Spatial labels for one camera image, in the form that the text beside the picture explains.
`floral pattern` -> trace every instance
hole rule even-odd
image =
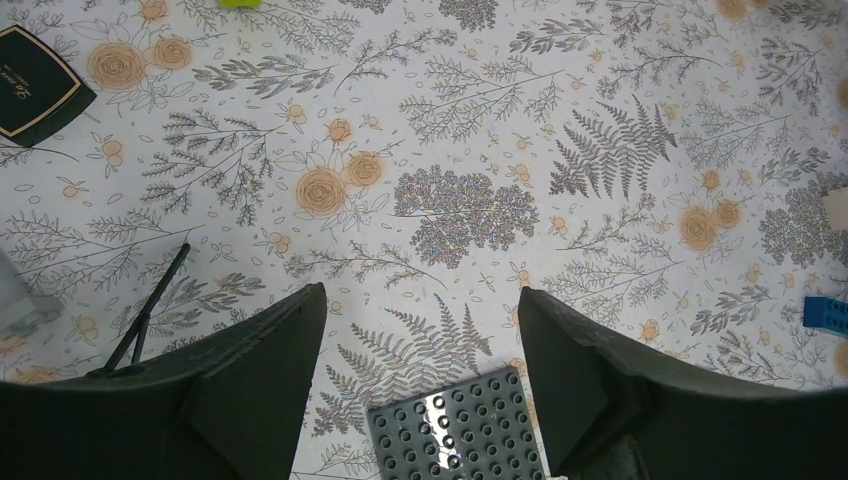
[[[837,0],[0,0],[98,99],[0,141],[0,247],[50,324],[0,373],[102,365],[184,241],[146,358],[327,285],[294,478],[377,472],[364,409],[505,365],[519,289],[683,361],[848,382]],[[528,391],[528,404],[532,397]]]

